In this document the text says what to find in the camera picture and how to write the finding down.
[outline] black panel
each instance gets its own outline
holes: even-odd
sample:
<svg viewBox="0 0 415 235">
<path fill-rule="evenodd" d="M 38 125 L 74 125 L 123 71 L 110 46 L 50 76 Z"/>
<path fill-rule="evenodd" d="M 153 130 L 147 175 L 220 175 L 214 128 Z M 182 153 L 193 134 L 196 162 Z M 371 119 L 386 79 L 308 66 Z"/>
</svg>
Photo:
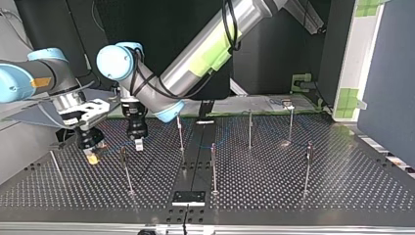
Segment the black panel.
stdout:
<svg viewBox="0 0 415 235">
<path fill-rule="evenodd" d="M 415 166 L 415 1 L 386 4 L 379 28 L 358 127 Z"/>
<path fill-rule="evenodd" d="M 330 3 L 309 1 L 325 23 Z M 310 35 L 290 13 L 281 10 L 245 36 L 234 58 L 235 80 L 250 94 L 289 93 L 293 74 L 311 72 L 318 79 L 324 38 L 324 34 Z"/>
<path fill-rule="evenodd" d="M 98 0 L 97 8 L 110 43 L 142 43 L 146 65 L 160 75 L 219 11 L 221 2 Z M 196 98 L 226 98 L 230 64 L 227 63 Z"/>
<path fill-rule="evenodd" d="M 16 0 L 24 28 L 34 49 L 58 47 L 68 58 L 73 74 L 84 84 L 109 89 L 111 82 L 96 68 L 98 51 L 108 44 L 105 33 L 92 18 L 92 0 Z"/>
<path fill-rule="evenodd" d="M 65 0 L 16 0 L 24 29 L 34 49 L 60 48 L 75 76 L 89 70 Z"/>
<path fill-rule="evenodd" d="M 334 104 L 354 9 L 351 0 L 333 0 L 321 60 L 318 86 L 328 104 Z"/>
</svg>

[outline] green tape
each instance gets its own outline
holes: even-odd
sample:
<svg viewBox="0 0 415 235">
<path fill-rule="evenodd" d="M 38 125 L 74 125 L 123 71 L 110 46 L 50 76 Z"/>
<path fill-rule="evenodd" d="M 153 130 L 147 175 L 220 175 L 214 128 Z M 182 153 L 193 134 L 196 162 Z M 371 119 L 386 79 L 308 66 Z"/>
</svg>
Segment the green tape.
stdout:
<svg viewBox="0 0 415 235">
<path fill-rule="evenodd" d="M 376 16 L 381 0 L 359 0 L 355 16 L 357 18 Z"/>
<path fill-rule="evenodd" d="M 229 24 L 229 30 L 233 32 L 231 23 Z M 231 58 L 231 55 L 228 53 L 229 48 L 230 44 L 226 36 L 224 24 L 220 23 L 202 43 L 194 58 L 192 58 L 189 71 L 199 77 L 203 77 L 210 69 L 219 71 Z"/>
<path fill-rule="evenodd" d="M 335 118 L 353 118 L 357 108 L 358 89 L 342 88 L 336 108 Z"/>
<path fill-rule="evenodd" d="M 298 86 L 295 86 L 296 81 L 311 81 L 311 73 L 294 74 L 293 79 L 291 80 L 291 91 L 304 93 L 309 92 L 308 89 L 301 89 Z"/>
</svg>

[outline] black cable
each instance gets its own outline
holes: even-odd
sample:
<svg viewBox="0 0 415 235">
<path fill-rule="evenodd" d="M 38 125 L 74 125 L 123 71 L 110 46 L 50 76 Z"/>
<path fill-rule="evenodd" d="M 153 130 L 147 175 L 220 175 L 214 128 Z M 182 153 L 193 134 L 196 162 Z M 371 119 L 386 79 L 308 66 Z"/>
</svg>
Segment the black cable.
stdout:
<svg viewBox="0 0 415 235">
<path fill-rule="evenodd" d="M 307 43 L 306 43 L 306 38 L 305 38 L 305 20 L 308 14 L 308 5 L 309 5 L 310 0 L 307 0 L 307 2 L 305 3 L 305 11 L 304 11 L 304 18 L 302 20 L 302 27 L 304 27 L 304 32 L 302 33 L 302 41 L 304 43 L 304 52 L 306 53 L 306 49 L 307 49 Z M 305 58 L 307 60 L 307 65 L 308 65 L 308 69 L 311 71 L 311 64 L 310 61 L 308 60 L 308 56 L 305 55 Z M 326 103 L 327 108 L 330 110 L 331 113 L 333 113 L 332 108 L 330 108 L 329 103 L 327 103 L 327 101 L 324 99 L 323 95 L 321 94 L 320 89 L 318 88 L 317 82 L 313 81 L 314 85 L 315 85 L 315 89 L 317 90 L 318 95 L 320 96 L 320 98 L 323 100 L 324 103 Z"/>
<path fill-rule="evenodd" d="M 66 5 L 67 5 L 68 11 L 69 11 L 70 19 L 71 19 L 71 20 L 72 20 L 72 22 L 73 22 L 73 25 L 74 25 L 74 28 L 75 28 L 75 31 L 76 31 L 77 37 L 78 37 L 78 39 L 79 39 L 80 46 L 82 47 L 82 51 L 83 51 L 83 53 L 86 55 L 86 47 L 85 47 L 85 44 L 83 44 L 82 37 L 80 36 L 79 29 L 78 29 L 78 27 L 77 27 L 77 25 L 76 25 L 75 18 L 73 17 L 73 14 L 72 14 L 72 11 L 71 11 L 71 9 L 70 9 L 70 6 L 69 6 L 69 3 L 68 3 L 68 0 L 66 0 L 66 1 L 65 1 L 65 3 L 66 3 Z M 88 63 L 88 65 L 89 65 L 89 66 L 91 66 L 91 65 L 92 65 L 92 64 L 91 64 L 91 61 L 89 60 L 89 57 L 88 57 L 87 55 L 86 55 L 85 60 L 86 60 L 86 62 Z M 92 66 L 91 66 L 91 70 L 90 70 L 90 71 L 89 71 L 86 75 L 81 75 L 81 76 L 78 76 L 78 78 L 86 77 L 86 76 L 89 76 L 90 74 L 94 74 L 94 75 L 95 75 L 95 77 L 96 77 L 96 78 L 98 79 L 98 81 L 99 81 L 98 86 L 93 87 L 93 88 L 91 88 L 91 89 L 96 89 L 96 88 L 100 87 L 100 86 L 103 84 L 103 83 L 102 83 L 102 80 L 101 80 L 101 78 L 100 78 L 97 74 L 95 74 L 95 72 L 92 70 Z"/>
<path fill-rule="evenodd" d="M 232 22 L 234 26 L 234 35 L 233 38 L 231 36 L 231 32 L 228 25 L 228 20 L 226 17 L 226 3 L 228 4 L 229 12 L 232 17 Z M 223 18 L 223 24 L 225 27 L 226 37 L 228 38 L 230 48 L 229 48 L 229 54 L 233 54 L 234 51 L 239 51 L 241 49 L 241 42 L 237 43 L 238 41 L 238 22 L 235 16 L 232 0 L 223 0 L 222 1 L 222 18 Z"/>
<path fill-rule="evenodd" d="M 132 50 L 131 48 L 127 48 L 128 50 L 130 50 L 130 52 L 132 52 L 133 54 L 132 54 L 132 56 L 133 56 L 133 58 L 134 58 L 134 60 L 133 60 L 133 65 L 132 65 L 132 67 L 133 68 L 136 68 L 136 67 L 138 67 L 138 60 L 137 60 L 137 53 L 134 51 L 134 50 Z M 137 70 L 136 69 L 134 69 L 134 71 L 133 71 L 133 73 L 132 73 L 132 77 L 131 77 L 131 83 L 130 83 L 130 89 L 129 89 L 129 92 L 130 92 L 130 95 L 132 96 L 132 94 L 134 93 L 134 85 L 135 85 L 135 81 L 137 80 L 137 76 L 136 76 L 136 74 L 137 74 Z"/>
<path fill-rule="evenodd" d="M 150 83 L 150 81 L 156 77 L 156 75 L 153 73 L 151 74 L 149 77 L 146 78 L 146 76 L 144 76 L 144 74 L 141 72 L 140 67 L 139 67 L 139 63 L 137 61 L 137 57 L 134 57 L 135 59 L 135 71 L 137 71 L 139 73 L 139 75 L 144 79 L 143 83 L 137 87 L 137 89 L 132 93 L 133 96 L 138 95 L 138 93 L 146 86 L 150 86 L 152 89 L 154 89 L 157 93 L 161 94 L 164 97 L 170 98 L 170 99 L 187 99 L 187 98 L 191 98 L 193 96 L 195 96 L 196 94 L 198 94 L 207 84 L 208 82 L 211 80 L 211 78 L 214 75 L 214 72 L 209 74 L 209 77 L 206 79 L 206 81 L 194 92 L 192 92 L 191 94 L 185 95 L 185 96 L 177 96 L 174 95 L 173 93 L 171 93 L 171 91 L 169 91 L 165 85 L 162 83 L 162 80 L 159 78 L 159 83 L 162 87 L 162 89 L 165 90 L 165 92 L 161 91 L 160 89 L 158 89 L 155 85 L 153 85 L 152 83 Z"/>
<path fill-rule="evenodd" d="M 227 17 L 226 17 L 226 4 L 228 4 L 228 8 L 229 8 L 229 12 L 230 15 L 232 17 L 232 22 L 233 22 L 233 26 L 234 26 L 234 31 L 233 31 L 233 38 L 229 29 L 229 25 L 227 22 Z M 233 54 L 234 51 L 239 51 L 241 49 L 241 42 L 238 42 L 238 21 L 236 19 L 235 16 L 235 11 L 233 8 L 233 4 L 232 4 L 232 0 L 223 0 L 222 2 L 222 18 L 223 18 L 223 24 L 225 27 L 225 32 L 226 32 L 226 37 L 229 41 L 230 44 L 230 48 L 229 48 L 229 54 Z M 170 99 L 187 99 L 187 98 L 191 98 L 193 96 L 195 96 L 196 94 L 198 94 L 203 88 L 205 88 L 205 86 L 210 82 L 211 78 L 213 77 L 213 75 L 215 74 L 215 71 L 211 72 L 208 75 L 208 78 L 206 78 L 205 82 L 194 92 L 192 92 L 191 94 L 185 95 L 185 96 L 178 96 L 173 94 L 167 87 L 165 87 L 164 83 L 162 82 L 161 78 L 159 78 L 159 84 L 161 85 L 161 88 L 164 91 L 159 90 L 156 86 L 154 86 L 152 83 L 150 83 L 150 81 L 156 77 L 155 74 L 151 74 L 149 77 L 145 77 L 144 74 L 141 72 L 140 70 L 140 66 L 139 66 L 139 62 L 138 62 L 138 55 L 137 55 L 137 51 L 140 53 L 140 58 L 141 58 L 141 62 L 143 63 L 144 60 L 144 55 L 143 52 L 141 50 L 131 50 L 130 51 L 133 53 L 134 55 L 134 65 L 133 67 L 134 72 L 133 72 L 133 77 L 130 83 L 130 94 L 132 96 L 136 96 L 138 95 L 138 93 L 140 93 L 140 91 L 146 86 L 150 86 L 151 88 L 153 88 L 157 93 L 161 94 L 164 97 L 170 98 Z M 136 72 L 138 72 L 140 74 L 140 76 L 144 79 L 144 81 L 140 84 L 139 87 L 137 87 L 137 89 L 134 90 L 134 86 L 135 86 L 135 82 L 136 82 Z"/>
</svg>

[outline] metal rod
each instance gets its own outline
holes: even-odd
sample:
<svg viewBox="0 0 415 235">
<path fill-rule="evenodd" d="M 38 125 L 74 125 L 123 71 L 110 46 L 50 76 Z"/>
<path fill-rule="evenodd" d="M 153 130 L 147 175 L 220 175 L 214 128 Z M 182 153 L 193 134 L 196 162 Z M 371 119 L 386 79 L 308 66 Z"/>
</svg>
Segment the metal rod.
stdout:
<svg viewBox="0 0 415 235">
<path fill-rule="evenodd" d="M 183 147 L 183 133 L 182 133 L 182 125 L 180 122 L 180 116 L 177 116 L 177 127 L 179 129 L 179 136 L 180 136 L 180 150 L 182 152 L 184 152 L 184 147 Z"/>
<path fill-rule="evenodd" d="M 211 166 L 213 168 L 213 195 L 217 195 L 219 192 L 217 191 L 217 184 L 216 184 L 216 146 L 211 144 L 210 148 L 211 152 Z"/>
<path fill-rule="evenodd" d="M 53 163 L 54 163 L 56 169 L 58 170 L 59 173 L 61 173 L 61 167 L 59 166 L 58 161 L 56 160 L 55 153 L 53 152 L 53 150 L 49 151 L 49 153 L 52 156 L 52 160 L 53 160 Z"/>
<path fill-rule="evenodd" d="M 127 157 L 127 152 L 126 152 L 125 146 L 122 147 L 121 150 L 120 150 L 120 160 L 121 160 L 121 165 L 123 166 L 123 168 L 125 170 L 125 175 L 126 175 L 127 180 L 128 180 L 128 187 L 129 187 L 128 194 L 130 196 L 133 196 L 133 195 L 135 195 L 135 192 L 134 192 L 134 189 L 132 188 L 131 176 L 130 176 L 129 171 L 128 171 L 128 157 Z"/>
<path fill-rule="evenodd" d="M 253 147 L 253 112 L 250 110 L 250 149 Z"/>
<path fill-rule="evenodd" d="M 134 192 L 134 189 L 132 188 L 131 178 L 130 178 L 130 175 L 129 175 L 129 172 L 128 172 L 128 167 L 127 167 L 127 166 L 125 166 L 125 174 L 127 175 L 127 179 L 128 179 L 128 186 L 129 186 L 129 188 L 130 188 L 129 194 L 130 194 L 130 195 L 134 195 L 134 194 L 135 194 L 135 192 Z"/>
<path fill-rule="evenodd" d="M 61 177 L 62 183 L 64 184 L 64 188 L 67 188 L 67 185 L 66 185 L 65 180 L 64 180 L 64 176 L 62 175 L 61 167 L 58 164 L 58 160 L 56 159 L 55 153 L 53 152 L 53 150 L 49 151 L 49 153 L 52 156 L 53 163 L 55 165 L 55 168 L 58 170 L 58 174 Z"/>
<path fill-rule="evenodd" d="M 290 109 L 290 133 L 289 133 L 289 136 L 288 136 L 288 140 L 290 142 L 292 142 L 293 120 L 294 120 L 294 109 Z"/>
<path fill-rule="evenodd" d="M 310 173 L 310 161 L 307 161 L 307 172 L 305 174 L 305 183 L 304 183 L 304 192 L 303 192 L 303 197 L 305 198 L 308 194 L 308 177 L 309 177 L 309 173 Z"/>
<path fill-rule="evenodd" d="M 309 172 L 310 172 L 312 161 L 314 159 L 314 147 L 311 141 L 308 141 L 308 144 L 307 144 L 306 157 L 307 157 L 307 172 L 305 174 L 304 194 L 303 194 L 304 197 L 308 193 L 307 187 L 308 187 Z"/>
</svg>

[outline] small black object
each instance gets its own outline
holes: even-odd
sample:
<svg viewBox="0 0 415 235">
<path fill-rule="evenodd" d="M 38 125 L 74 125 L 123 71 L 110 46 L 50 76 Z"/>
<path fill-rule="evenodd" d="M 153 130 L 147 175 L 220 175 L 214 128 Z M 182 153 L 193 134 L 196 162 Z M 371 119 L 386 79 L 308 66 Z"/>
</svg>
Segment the small black object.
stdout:
<svg viewBox="0 0 415 235">
<path fill-rule="evenodd" d="M 147 108 L 140 102 L 122 102 L 121 106 L 122 114 L 128 119 L 127 137 L 132 140 L 147 137 Z"/>
<path fill-rule="evenodd" d="M 157 235 L 156 231 L 141 230 L 137 235 Z"/>
<path fill-rule="evenodd" d="M 173 203 L 204 203 L 205 191 L 176 191 L 173 197 Z"/>
<path fill-rule="evenodd" d="M 78 127 L 75 129 L 75 132 L 77 135 L 77 146 L 82 150 L 92 148 L 104 139 L 104 133 L 96 127 L 86 131 Z"/>
</svg>

